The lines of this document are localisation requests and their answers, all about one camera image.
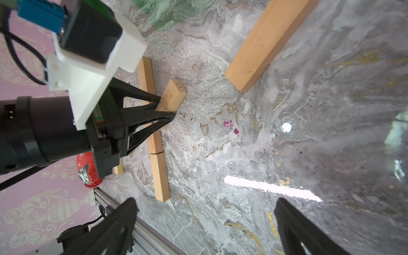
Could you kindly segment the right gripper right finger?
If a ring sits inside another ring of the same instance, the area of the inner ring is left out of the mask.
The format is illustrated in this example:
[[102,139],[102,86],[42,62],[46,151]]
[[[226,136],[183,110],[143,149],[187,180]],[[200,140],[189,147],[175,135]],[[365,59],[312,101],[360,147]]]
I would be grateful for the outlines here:
[[312,255],[348,254],[286,199],[277,200],[274,213],[285,254],[304,255],[305,249]]

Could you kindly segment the aluminium front rail frame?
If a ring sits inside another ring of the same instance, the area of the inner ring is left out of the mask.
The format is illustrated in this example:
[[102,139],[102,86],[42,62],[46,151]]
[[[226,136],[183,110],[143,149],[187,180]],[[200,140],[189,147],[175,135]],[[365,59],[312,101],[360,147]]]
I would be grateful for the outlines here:
[[[100,188],[94,189],[99,205],[117,209],[120,203]],[[155,229],[137,218],[133,230],[133,254],[140,255],[185,255],[181,249],[164,238]]]

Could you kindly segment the natural block cluster horizontal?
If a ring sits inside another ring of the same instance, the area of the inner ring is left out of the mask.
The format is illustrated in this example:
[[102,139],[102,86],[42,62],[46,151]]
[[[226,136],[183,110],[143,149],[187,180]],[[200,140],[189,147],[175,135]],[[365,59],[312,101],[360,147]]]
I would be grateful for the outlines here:
[[148,151],[150,154],[160,154],[164,152],[162,135],[160,130],[153,133],[147,139]]

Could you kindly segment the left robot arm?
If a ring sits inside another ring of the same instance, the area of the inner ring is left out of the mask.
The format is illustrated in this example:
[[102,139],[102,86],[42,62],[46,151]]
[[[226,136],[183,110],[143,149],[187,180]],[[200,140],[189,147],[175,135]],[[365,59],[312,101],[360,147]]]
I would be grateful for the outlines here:
[[159,102],[114,78],[78,130],[67,96],[1,101],[1,174],[91,152],[98,176],[108,176],[122,157],[174,120],[174,113],[157,110]]

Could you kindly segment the natural wooden block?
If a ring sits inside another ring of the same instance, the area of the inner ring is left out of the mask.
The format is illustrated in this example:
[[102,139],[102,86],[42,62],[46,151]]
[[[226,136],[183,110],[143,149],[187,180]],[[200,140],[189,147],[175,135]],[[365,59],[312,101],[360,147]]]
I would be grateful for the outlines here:
[[118,165],[118,166],[115,166],[115,167],[113,168],[113,171],[114,171],[114,173],[115,173],[116,175],[121,175],[121,174],[124,173],[124,166],[123,166],[123,160],[122,160],[122,158],[120,158],[120,163],[119,163],[119,165]]

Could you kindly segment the red snack bag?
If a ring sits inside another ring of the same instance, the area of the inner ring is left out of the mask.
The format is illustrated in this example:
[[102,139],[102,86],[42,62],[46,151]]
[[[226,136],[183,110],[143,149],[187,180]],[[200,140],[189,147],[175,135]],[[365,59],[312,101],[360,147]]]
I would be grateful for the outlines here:
[[103,182],[103,178],[98,177],[92,152],[77,155],[78,174],[85,187],[94,189]]

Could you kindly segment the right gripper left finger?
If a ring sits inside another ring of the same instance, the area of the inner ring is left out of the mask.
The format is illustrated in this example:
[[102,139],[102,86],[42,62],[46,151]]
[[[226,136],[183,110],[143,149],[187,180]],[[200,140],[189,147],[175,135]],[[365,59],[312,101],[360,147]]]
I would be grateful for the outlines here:
[[132,251],[138,207],[127,199],[93,228],[89,224],[68,228],[60,234],[64,255],[126,255]]

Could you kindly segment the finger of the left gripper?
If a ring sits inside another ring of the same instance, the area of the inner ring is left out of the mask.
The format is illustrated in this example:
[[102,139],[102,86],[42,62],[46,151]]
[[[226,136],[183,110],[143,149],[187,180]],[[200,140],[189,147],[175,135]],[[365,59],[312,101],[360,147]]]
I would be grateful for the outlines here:
[[145,92],[139,88],[136,88],[126,82],[113,78],[109,83],[112,96],[118,108],[123,108],[124,98],[130,97],[134,99],[140,99],[147,101],[148,103],[154,103],[156,106],[161,100],[161,97]]
[[123,109],[124,145],[122,156],[128,156],[146,139],[168,125],[175,113],[146,109]]

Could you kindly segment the natural block cluster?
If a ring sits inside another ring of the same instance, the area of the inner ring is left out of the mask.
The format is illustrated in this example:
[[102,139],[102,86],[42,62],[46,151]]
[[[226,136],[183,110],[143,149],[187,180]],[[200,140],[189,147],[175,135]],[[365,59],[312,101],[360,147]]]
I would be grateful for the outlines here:
[[179,79],[171,79],[156,108],[157,111],[176,113],[182,104],[187,90]]
[[143,57],[137,66],[139,87],[141,90],[153,94],[156,94],[152,61],[148,57]]
[[152,166],[155,197],[158,201],[164,203],[171,197],[164,153],[151,154],[150,162]]
[[317,1],[270,1],[251,30],[225,76],[240,92],[248,92]]

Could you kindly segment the natural block cluster bottom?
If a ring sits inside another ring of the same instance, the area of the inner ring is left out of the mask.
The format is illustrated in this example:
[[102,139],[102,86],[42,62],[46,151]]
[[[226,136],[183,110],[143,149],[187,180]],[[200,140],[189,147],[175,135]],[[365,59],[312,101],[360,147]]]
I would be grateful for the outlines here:
[[164,153],[151,154],[150,162],[152,166],[155,197],[158,201],[164,203],[171,197]]

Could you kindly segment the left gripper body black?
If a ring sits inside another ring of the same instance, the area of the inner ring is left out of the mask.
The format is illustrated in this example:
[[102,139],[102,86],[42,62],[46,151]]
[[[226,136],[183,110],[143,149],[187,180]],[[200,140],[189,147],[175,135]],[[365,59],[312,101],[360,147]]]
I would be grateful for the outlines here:
[[125,155],[125,128],[120,114],[124,108],[124,92],[129,85],[113,78],[86,122],[91,152],[100,179],[112,174]]

